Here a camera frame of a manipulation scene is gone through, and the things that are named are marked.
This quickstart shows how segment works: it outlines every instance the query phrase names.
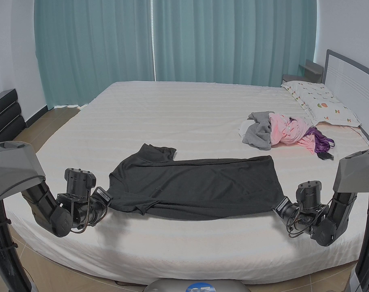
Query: teal curtain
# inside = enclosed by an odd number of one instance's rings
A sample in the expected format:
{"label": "teal curtain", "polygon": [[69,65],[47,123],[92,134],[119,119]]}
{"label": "teal curtain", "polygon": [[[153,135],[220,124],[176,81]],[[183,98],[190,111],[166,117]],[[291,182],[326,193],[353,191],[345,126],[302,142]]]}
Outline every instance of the teal curtain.
{"label": "teal curtain", "polygon": [[150,0],[35,0],[48,108],[89,103],[116,81],[154,80]]}
{"label": "teal curtain", "polygon": [[316,0],[153,0],[157,81],[279,86],[313,59]]}

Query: fitted sheet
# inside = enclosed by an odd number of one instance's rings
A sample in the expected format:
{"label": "fitted sheet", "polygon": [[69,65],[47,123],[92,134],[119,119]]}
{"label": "fitted sheet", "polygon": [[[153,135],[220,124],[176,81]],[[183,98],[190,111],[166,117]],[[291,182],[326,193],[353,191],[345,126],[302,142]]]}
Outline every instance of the fitted sheet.
{"label": "fitted sheet", "polygon": [[[37,153],[52,193],[65,192],[64,170],[90,170],[107,189],[108,175],[143,143],[177,149],[175,160],[271,155],[284,194],[322,182],[322,202],[333,195],[338,160],[368,145],[350,127],[319,124],[335,140],[334,161],[298,145],[260,151],[241,142],[238,128],[251,112],[305,113],[284,88],[216,83],[114,83],[62,126]],[[306,234],[289,239],[273,213],[211,221],[180,221],[109,209],[82,235],[57,238],[39,227],[20,195],[5,200],[16,231],[34,250],[58,263],[113,280],[149,284],[158,278],[239,279],[271,283],[356,260],[368,194],[352,208],[347,231],[321,247]]]}

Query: purple strap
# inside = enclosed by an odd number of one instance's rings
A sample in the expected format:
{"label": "purple strap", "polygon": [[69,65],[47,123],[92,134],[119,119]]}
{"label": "purple strap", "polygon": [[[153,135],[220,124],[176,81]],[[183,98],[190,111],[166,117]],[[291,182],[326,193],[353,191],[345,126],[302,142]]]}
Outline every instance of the purple strap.
{"label": "purple strap", "polygon": [[324,136],[316,127],[309,128],[305,136],[309,134],[314,134],[316,140],[316,148],[314,151],[316,153],[327,153],[329,149],[333,148],[335,145],[333,139]]}

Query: blue sticker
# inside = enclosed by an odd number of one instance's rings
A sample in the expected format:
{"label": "blue sticker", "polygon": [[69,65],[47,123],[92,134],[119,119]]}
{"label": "blue sticker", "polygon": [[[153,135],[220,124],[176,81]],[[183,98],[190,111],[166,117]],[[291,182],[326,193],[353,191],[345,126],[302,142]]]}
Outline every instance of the blue sticker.
{"label": "blue sticker", "polygon": [[186,292],[216,292],[216,289],[208,283],[197,282],[190,285]]}

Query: white headboard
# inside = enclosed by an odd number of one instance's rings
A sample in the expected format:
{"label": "white headboard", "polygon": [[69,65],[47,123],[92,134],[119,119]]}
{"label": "white headboard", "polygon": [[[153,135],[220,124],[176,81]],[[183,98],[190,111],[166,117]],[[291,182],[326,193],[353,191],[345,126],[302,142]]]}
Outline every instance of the white headboard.
{"label": "white headboard", "polygon": [[369,139],[369,69],[328,50],[322,82],[356,114]]}

